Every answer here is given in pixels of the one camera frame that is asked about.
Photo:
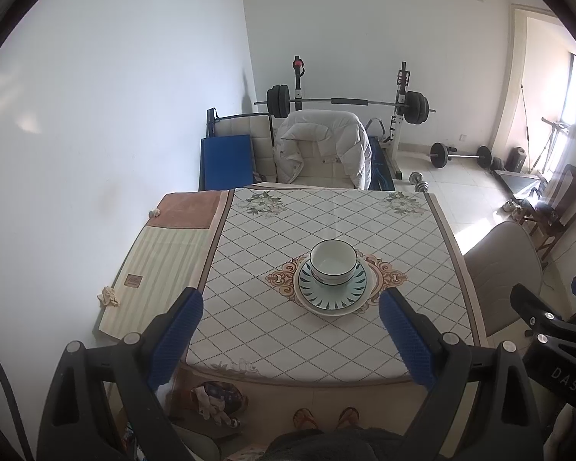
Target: barbell on rack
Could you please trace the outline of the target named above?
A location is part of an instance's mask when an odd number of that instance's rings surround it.
[[[290,103],[297,102],[343,104],[347,106],[373,105],[398,107],[397,114],[403,116],[406,122],[410,124],[424,123],[429,117],[429,112],[435,112],[434,109],[429,108],[427,97],[417,91],[406,92],[406,101],[403,104],[339,97],[333,97],[330,99],[291,99],[288,85],[275,85],[273,88],[266,91],[266,101],[255,102],[254,105],[259,106],[261,104],[266,104],[266,109],[269,114],[276,118],[286,118],[290,113]]]
[[[440,142],[436,142],[431,146],[429,157],[436,168],[443,168],[448,164],[448,161],[452,161],[452,158],[477,159],[478,165],[483,168],[490,168],[493,163],[493,154],[487,146],[480,146],[475,155],[454,154],[455,152],[456,147],[447,147]]]

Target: blue patterned plate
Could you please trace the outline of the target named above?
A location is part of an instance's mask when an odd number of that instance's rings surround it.
[[[329,286],[314,279],[311,274],[311,264],[307,260],[295,272],[298,275],[298,291],[307,304],[316,308],[316,313],[324,311],[331,315],[329,312],[347,309],[360,301],[363,296],[367,297],[369,294],[367,291],[368,272],[365,269],[363,262],[358,261],[352,279],[339,286]]]

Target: plate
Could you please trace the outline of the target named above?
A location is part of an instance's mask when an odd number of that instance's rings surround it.
[[[362,258],[358,258],[354,277],[339,286],[327,286],[318,282],[311,275],[310,269],[309,260],[298,266],[293,277],[294,291],[301,304],[318,315],[338,317],[358,310],[367,302],[373,286],[376,285],[375,274]]]

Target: diamond pattern tablecloth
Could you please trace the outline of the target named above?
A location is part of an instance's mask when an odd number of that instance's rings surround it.
[[[423,195],[354,189],[238,189],[203,291],[204,314],[186,357],[211,374],[277,383],[405,379],[377,307],[319,317],[266,276],[338,238],[407,275],[399,291],[440,332],[472,343],[447,245]]]

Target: white bowl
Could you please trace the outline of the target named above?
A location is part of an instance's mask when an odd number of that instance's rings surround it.
[[[356,269],[356,252],[344,241],[329,239],[313,247],[310,253],[311,274],[323,284],[347,283]]]

